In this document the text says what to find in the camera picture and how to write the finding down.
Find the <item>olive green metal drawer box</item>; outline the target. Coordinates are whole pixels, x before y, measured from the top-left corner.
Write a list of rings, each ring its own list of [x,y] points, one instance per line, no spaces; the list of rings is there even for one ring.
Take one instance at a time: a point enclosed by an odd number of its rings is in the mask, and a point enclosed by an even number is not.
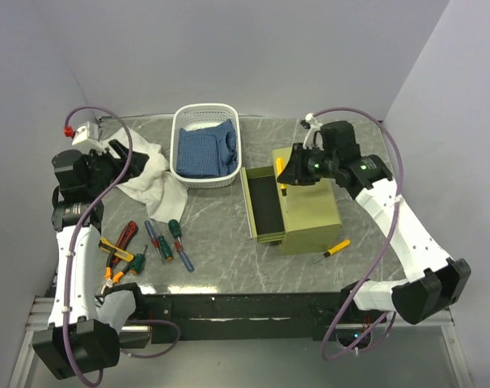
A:
[[[343,224],[329,180],[276,188],[285,230],[282,255],[323,253],[338,241]]]

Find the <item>white cloth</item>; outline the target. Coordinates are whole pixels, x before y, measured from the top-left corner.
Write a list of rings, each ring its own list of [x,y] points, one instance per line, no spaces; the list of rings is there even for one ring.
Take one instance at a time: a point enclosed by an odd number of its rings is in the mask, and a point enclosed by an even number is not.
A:
[[[129,131],[133,156],[145,154],[149,160],[137,178],[116,187],[131,199],[143,203],[149,218],[159,222],[180,221],[188,200],[187,187],[169,171],[169,162],[160,144],[148,142],[132,129]]]

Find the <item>yellow short screwdriver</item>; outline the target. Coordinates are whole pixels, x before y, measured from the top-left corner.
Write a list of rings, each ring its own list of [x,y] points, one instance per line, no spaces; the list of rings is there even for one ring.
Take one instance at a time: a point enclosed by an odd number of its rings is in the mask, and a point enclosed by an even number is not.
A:
[[[285,168],[285,162],[283,158],[277,158],[276,159],[276,170],[277,170],[277,177],[281,175]],[[281,190],[281,195],[285,203],[287,203],[287,186],[284,183],[279,184],[280,190]]]

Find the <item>yellow precision screwdriver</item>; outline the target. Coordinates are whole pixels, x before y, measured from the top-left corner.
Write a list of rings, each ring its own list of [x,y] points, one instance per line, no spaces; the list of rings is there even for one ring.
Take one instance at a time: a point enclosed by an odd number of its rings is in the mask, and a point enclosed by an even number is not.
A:
[[[331,247],[327,249],[318,259],[315,259],[313,261],[313,264],[316,264],[342,250],[344,250],[346,247],[348,247],[351,244],[351,241],[349,239],[345,239],[344,241],[336,244],[334,247]]]

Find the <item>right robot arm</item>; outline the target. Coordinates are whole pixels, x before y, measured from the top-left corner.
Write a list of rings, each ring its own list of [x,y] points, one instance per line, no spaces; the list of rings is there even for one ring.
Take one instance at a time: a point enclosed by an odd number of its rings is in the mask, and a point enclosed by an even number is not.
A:
[[[322,124],[307,116],[302,126],[308,132],[293,145],[278,183],[310,186],[333,179],[372,217],[405,275],[403,280],[358,283],[356,294],[341,301],[341,315],[355,323],[369,310],[389,311],[416,325],[456,303],[471,276],[470,265],[453,259],[432,238],[399,194],[385,162],[361,154],[348,121]]]

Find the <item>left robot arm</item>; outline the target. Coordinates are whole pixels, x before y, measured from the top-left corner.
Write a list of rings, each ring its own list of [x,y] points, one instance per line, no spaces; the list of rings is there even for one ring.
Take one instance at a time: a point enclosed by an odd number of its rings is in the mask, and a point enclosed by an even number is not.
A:
[[[93,264],[104,211],[99,196],[138,177],[148,160],[117,140],[103,152],[65,150],[53,157],[57,284],[47,327],[34,335],[33,349],[59,380],[117,365],[122,327],[146,317],[147,305],[134,283],[112,286],[97,306]]]

